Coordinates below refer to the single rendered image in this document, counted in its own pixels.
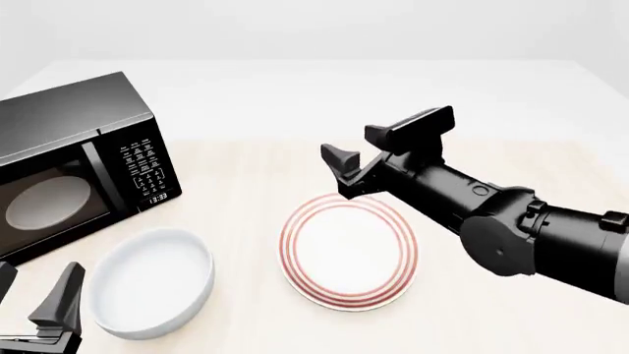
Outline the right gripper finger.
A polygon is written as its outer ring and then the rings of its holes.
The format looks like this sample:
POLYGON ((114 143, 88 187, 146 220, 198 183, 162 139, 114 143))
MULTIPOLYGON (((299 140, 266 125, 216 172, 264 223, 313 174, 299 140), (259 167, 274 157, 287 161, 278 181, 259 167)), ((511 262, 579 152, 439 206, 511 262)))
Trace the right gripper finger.
POLYGON ((367 125, 364 128, 364 138, 369 144, 381 151, 393 152, 388 138, 389 132, 388 127, 367 125))
POLYGON ((331 144, 322 144, 320 155, 332 173, 339 179, 352 179, 360 173, 360 153, 358 151, 348 151, 331 144))

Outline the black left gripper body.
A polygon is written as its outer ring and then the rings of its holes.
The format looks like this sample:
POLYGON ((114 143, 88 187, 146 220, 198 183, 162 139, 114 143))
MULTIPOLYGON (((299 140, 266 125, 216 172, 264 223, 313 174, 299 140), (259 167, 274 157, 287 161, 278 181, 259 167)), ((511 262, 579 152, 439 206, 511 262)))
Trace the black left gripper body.
POLYGON ((0 354, 76 354, 82 341, 74 332, 47 327, 36 335, 0 335, 0 354))

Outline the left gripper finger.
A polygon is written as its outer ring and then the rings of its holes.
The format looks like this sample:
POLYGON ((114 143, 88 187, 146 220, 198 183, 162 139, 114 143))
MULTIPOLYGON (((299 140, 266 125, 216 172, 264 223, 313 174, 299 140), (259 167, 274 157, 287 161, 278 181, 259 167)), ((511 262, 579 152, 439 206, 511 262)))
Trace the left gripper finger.
POLYGON ((0 262, 0 304, 8 294, 18 270, 7 262, 0 262))
POLYGON ((43 302, 28 319, 38 330, 82 332, 81 296, 86 275, 78 262, 70 262, 43 302))

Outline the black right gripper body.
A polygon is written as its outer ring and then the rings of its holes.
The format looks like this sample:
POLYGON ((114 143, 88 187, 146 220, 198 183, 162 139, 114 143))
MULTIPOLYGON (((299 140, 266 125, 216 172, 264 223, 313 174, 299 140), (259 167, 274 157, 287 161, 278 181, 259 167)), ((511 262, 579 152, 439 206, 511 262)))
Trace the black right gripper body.
POLYGON ((347 200, 386 191, 390 171, 386 167, 390 152, 382 152, 352 179, 337 179, 338 192, 347 200))

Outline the white plate with red rings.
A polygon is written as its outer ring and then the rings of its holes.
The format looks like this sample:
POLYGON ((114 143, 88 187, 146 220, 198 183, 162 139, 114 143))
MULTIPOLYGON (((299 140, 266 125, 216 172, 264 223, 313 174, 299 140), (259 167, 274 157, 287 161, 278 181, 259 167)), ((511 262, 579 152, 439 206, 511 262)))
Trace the white plate with red rings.
POLYGON ((419 242, 402 214, 373 197, 326 194, 301 204, 282 226, 278 261, 308 300, 341 312, 386 306, 413 284, 419 242))

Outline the white bowl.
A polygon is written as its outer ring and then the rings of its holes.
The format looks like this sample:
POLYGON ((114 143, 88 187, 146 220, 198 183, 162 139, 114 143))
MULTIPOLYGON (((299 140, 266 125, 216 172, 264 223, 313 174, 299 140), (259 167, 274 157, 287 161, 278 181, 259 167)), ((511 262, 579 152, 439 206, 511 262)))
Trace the white bowl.
POLYGON ((94 322, 118 338, 147 340, 191 321, 213 289, 214 257, 185 229, 153 229, 117 245, 87 290, 94 322))

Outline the white round microwave turntable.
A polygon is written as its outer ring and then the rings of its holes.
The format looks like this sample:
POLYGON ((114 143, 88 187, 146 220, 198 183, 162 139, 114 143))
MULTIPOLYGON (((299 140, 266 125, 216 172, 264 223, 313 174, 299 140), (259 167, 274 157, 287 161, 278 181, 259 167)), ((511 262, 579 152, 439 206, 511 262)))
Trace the white round microwave turntable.
POLYGON ((90 195, 90 184, 80 177, 47 179, 18 194, 9 203, 5 219, 14 229, 46 229, 77 214, 86 205, 90 195))

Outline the black microwave oven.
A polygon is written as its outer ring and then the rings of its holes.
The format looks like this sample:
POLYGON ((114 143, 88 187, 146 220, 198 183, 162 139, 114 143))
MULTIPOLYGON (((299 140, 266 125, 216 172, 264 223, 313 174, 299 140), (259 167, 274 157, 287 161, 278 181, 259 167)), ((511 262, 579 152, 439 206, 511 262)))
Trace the black microwave oven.
POLYGON ((182 194, 157 121, 124 73, 0 101, 0 262, 18 266, 182 194), (86 205, 46 229, 9 226, 22 191, 85 179, 86 205))

